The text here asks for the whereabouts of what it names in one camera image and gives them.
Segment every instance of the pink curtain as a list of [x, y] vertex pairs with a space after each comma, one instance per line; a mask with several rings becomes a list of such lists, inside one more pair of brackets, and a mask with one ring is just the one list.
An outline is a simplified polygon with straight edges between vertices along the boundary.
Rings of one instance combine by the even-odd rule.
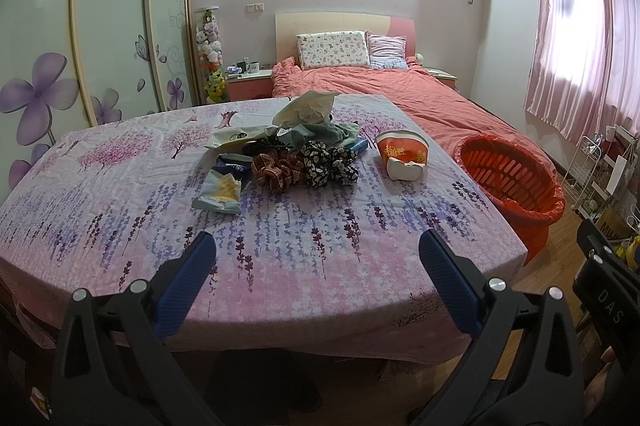
[[640, 0], [540, 0], [525, 109], [576, 143], [640, 130]]

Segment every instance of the red laundry basket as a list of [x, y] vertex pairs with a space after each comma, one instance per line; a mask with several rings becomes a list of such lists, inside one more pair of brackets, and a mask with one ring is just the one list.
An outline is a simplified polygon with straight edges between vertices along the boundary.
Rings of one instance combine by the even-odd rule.
[[564, 213], [553, 171], [527, 149], [493, 135], [456, 146], [454, 160], [478, 183], [527, 247], [525, 265], [546, 245], [549, 226]]

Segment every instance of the cushion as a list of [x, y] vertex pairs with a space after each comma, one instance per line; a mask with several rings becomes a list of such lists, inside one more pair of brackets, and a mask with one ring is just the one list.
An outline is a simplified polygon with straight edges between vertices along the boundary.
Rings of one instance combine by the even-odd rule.
[[407, 70], [404, 59], [406, 38], [404, 36], [377, 36], [372, 32], [365, 33], [371, 68], [400, 68]]
[[299, 34], [298, 54], [302, 70], [326, 66], [369, 68], [364, 32], [357, 30]]

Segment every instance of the silver bolt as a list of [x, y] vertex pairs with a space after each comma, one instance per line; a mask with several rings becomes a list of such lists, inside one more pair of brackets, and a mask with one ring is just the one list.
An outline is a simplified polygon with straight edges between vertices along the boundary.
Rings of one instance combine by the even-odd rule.
[[146, 281], [135, 280], [131, 285], [129, 285], [129, 290], [133, 292], [133, 294], [140, 294], [141, 292], [146, 291]]
[[86, 298], [86, 290], [85, 289], [78, 289], [77, 291], [74, 292], [73, 294], [73, 299], [74, 301], [82, 301]]
[[554, 300], [562, 299], [562, 289], [559, 287], [550, 287], [549, 288], [549, 296], [551, 296]]
[[494, 291], [502, 292], [507, 288], [507, 284], [500, 278], [491, 278], [489, 280], [489, 287], [491, 287]]

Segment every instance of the brown scrunchie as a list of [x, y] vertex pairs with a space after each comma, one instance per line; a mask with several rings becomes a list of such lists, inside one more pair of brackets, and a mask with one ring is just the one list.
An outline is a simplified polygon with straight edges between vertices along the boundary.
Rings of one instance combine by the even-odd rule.
[[259, 186], [269, 183], [272, 193], [284, 193], [292, 184], [301, 184], [306, 179], [305, 163], [299, 151], [271, 150], [261, 153], [251, 164]]

